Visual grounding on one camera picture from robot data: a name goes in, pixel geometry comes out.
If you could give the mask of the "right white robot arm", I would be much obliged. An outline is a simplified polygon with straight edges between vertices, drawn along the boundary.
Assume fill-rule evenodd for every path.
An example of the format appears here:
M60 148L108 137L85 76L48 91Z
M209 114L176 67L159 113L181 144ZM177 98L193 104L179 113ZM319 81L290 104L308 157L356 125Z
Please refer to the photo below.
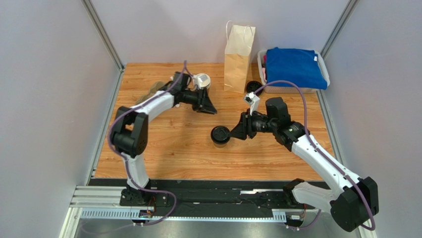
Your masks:
M228 136L246 140L258 132L271 133L279 144L310 165L329 187L324 189L297 178L283 187L289 205L306 204L329 212L347 232L366 221L374 224L379 200L377 183L371 177L362 178L327 154L304 125L291 120L282 98L268 99L266 114L257 112L260 99L254 93L247 94L244 101L250 108L241 113Z

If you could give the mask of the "black plastic cup lid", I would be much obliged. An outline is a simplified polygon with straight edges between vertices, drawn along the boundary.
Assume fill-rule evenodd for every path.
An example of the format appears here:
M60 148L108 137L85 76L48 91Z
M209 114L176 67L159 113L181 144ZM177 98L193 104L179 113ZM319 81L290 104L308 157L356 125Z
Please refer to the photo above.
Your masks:
M211 130L211 140L214 142L229 142L230 130L222 125L216 126Z

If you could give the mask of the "single paper coffee cup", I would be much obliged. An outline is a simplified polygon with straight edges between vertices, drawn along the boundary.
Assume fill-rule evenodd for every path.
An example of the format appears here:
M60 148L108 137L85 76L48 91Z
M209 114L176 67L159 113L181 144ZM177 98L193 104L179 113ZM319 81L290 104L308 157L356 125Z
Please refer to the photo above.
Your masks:
M227 146L228 142L214 142L213 144L216 148L224 148Z

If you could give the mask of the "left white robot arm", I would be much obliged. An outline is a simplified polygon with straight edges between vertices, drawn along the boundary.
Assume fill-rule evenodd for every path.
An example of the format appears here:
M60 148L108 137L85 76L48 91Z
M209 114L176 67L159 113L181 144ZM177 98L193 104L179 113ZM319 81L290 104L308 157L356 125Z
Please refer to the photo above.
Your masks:
M109 130L108 142L123 159L127 173L127 187L122 201L144 205L155 195L147 175L144 151L148 144L149 123L161 113L179 104L189 104L198 113L217 113L208 89L211 78L205 73L190 75L176 72L167 83L158 81L148 94L132 107L120 107Z

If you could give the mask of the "stack of paper cups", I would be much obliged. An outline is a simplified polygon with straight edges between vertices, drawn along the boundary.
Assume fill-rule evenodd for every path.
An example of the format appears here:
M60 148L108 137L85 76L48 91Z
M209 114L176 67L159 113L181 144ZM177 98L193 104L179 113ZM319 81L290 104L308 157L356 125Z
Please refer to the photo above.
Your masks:
M211 78L205 74L200 73L196 75L197 85L200 89L209 89L211 85Z

